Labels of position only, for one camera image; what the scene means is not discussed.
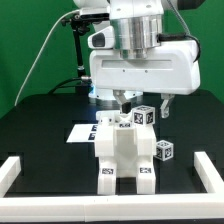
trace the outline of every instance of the cube with black markings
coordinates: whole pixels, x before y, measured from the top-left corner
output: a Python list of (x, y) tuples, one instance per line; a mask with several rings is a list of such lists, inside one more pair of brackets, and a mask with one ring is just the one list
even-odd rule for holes
[(173, 158), (174, 145), (171, 142), (161, 140), (156, 144), (155, 158), (162, 161)]
[(136, 125), (148, 126), (155, 124), (155, 108), (139, 106), (132, 109), (132, 122)]

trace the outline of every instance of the green background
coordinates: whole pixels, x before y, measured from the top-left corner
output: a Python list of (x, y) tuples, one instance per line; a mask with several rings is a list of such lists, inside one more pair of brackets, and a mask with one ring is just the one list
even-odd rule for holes
[[(65, 13), (75, 9), (72, 0), (0, 0), (0, 117), (14, 105), (46, 35)], [(202, 44), (201, 87), (224, 102), (224, 1), (207, 0), (199, 9), (182, 11), (191, 33)], [(171, 12), (165, 13), (168, 32), (182, 28)], [(86, 44), (82, 38), (85, 66), (89, 72)], [(57, 26), (21, 96), (47, 93), (65, 79), (76, 76), (76, 55), (69, 26)]]

